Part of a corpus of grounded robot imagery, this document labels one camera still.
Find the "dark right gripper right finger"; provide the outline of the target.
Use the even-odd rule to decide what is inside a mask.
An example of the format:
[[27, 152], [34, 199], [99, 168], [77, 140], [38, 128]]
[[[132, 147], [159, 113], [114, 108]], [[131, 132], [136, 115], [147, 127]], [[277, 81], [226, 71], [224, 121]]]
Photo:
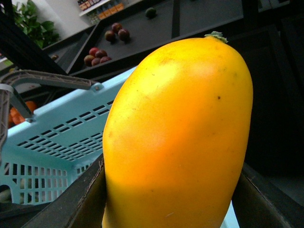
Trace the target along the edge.
[[232, 204], [241, 228], [302, 228], [304, 207], [246, 163]]

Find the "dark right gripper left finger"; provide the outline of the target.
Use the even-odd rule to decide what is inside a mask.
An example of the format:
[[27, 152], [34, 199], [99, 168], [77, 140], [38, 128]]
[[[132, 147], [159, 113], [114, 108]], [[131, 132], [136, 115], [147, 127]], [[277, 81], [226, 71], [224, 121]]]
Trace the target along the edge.
[[100, 155], [25, 228], [100, 228], [106, 203], [104, 157]]

